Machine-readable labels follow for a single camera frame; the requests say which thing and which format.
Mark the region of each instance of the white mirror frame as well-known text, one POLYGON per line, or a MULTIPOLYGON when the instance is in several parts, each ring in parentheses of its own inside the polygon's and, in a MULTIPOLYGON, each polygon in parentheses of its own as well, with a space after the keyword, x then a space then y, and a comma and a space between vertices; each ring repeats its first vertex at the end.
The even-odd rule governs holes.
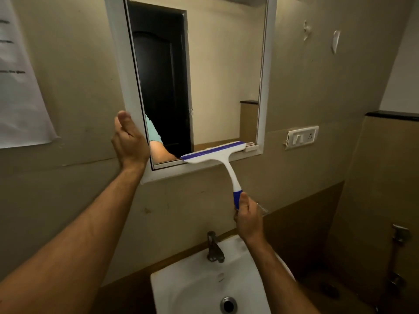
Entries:
MULTIPOLYGON (((233 153, 230 156, 230 162, 263 153, 277 0, 266 1, 256 144, 247 146, 244 151, 233 153)), ((114 55, 118 66, 125 108, 131 113, 133 121, 148 140, 147 128, 143 116, 143 106, 140 99, 141 91, 137 81, 137 63, 132 49, 132 35, 130 32, 131 27, 128 17, 127 0, 105 0, 105 5, 113 38, 114 55)), ((151 163, 151 160, 149 160, 141 184, 189 173, 218 164, 220 164, 218 161, 190 164, 184 163, 182 160, 176 160, 155 164, 153 169, 153 164, 151 163)))

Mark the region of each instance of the reflected door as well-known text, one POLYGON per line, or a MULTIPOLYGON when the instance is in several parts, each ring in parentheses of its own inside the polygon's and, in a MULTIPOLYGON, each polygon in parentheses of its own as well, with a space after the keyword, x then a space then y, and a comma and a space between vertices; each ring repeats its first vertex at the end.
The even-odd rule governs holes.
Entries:
POLYGON ((128 2, 145 113, 165 148, 191 150, 184 16, 179 10, 128 2))

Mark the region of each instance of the paper poster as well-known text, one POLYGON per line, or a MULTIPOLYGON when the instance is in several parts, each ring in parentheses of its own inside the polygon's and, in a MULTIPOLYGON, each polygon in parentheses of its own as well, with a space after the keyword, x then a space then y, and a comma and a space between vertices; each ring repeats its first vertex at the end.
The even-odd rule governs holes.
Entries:
POLYGON ((43 144, 54 128, 10 0, 0 0, 0 148, 43 144))

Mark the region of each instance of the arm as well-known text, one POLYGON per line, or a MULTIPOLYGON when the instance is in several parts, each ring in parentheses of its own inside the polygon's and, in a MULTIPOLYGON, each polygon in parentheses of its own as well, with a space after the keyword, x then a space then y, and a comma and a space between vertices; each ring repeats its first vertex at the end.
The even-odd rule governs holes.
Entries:
POLYGON ((272 314, 320 314, 265 240, 263 218, 257 204, 242 193, 239 207, 234 217, 237 230, 259 270, 272 314))
POLYGON ((112 139, 121 172, 69 226, 0 283, 1 313, 87 313, 110 264, 149 159, 129 114, 112 139))
POLYGON ((177 160, 172 153, 164 147, 163 143, 159 141, 150 141, 151 157, 155 163, 168 162, 177 160))

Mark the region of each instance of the metal faucet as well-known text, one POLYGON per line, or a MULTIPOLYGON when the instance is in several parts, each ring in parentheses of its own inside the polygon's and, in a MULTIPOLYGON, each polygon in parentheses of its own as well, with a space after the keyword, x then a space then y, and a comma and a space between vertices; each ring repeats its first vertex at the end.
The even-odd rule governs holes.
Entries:
POLYGON ((220 247, 217 245, 218 240, 215 235, 215 232, 207 233, 208 241, 208 255, 207 258, 209 261, 214 262, 218 261, 219 263, 224 262, 224 253, 221 251, 220 247))

